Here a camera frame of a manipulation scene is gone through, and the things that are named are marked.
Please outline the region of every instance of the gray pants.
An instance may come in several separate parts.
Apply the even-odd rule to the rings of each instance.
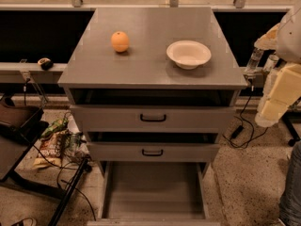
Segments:
[[[287,226],[301,226],[301,142],[293,147],[279,207],[280,219]]]

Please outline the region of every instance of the orange fruit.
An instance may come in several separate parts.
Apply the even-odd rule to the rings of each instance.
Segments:
[[[111,37],[112,47],[116,52],[124,52],[129,48],[129,37],[122,31],[115,32]]]

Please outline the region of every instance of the drawer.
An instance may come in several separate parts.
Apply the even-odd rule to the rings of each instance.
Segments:
[[[110,162],[98,220],[87,225],[215,226],[196,163]]]
[[[73,105],[71,113],[84,132],[223,133],[235,110],[232,107]]]
[[[212,162],[218,144],[195,143],[88,143],[95,161]]]

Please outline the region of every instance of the bowl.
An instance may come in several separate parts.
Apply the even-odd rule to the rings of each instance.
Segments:
[[[211,58],[211,52],[204,44],[181,40],[171,43],[166,53],[179,67],[185,70],[193,70],[199,65],[207,63]]]

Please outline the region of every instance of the drawer handle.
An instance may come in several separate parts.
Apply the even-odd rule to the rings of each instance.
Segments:
[[[166,115],[163,115],[162,118],[147,118],[147,116],[140,114],[140,120],[143,122],[163,122],[166,121]]]
[[[161,156],[163,155],[163,150],[160,151],[146,151],[146,150],[142,150],[142,154],[144,156]]]

